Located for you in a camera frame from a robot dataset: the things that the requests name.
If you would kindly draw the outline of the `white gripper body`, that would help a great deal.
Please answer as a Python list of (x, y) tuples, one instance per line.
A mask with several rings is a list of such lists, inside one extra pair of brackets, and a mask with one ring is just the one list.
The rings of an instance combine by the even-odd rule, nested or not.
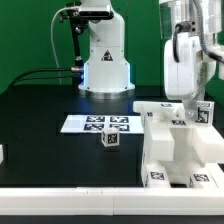
[(190, 100), (195, 98), (214, 76), (215, 61), (204, 61), (199, 37), (179, 34), (177, 55), (173, 57), (173, 40), (168, 40), (164, 49), (164, 84), (169, 100)]

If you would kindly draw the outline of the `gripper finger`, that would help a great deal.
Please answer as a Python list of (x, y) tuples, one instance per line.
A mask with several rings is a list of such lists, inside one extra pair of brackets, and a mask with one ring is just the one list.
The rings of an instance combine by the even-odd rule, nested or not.
[(194, 99), (190, 99), (183, 100), (182, 103), (185, 110), (185, 118), (187, 120), (196, 121), (198, 119), (197, 101)]

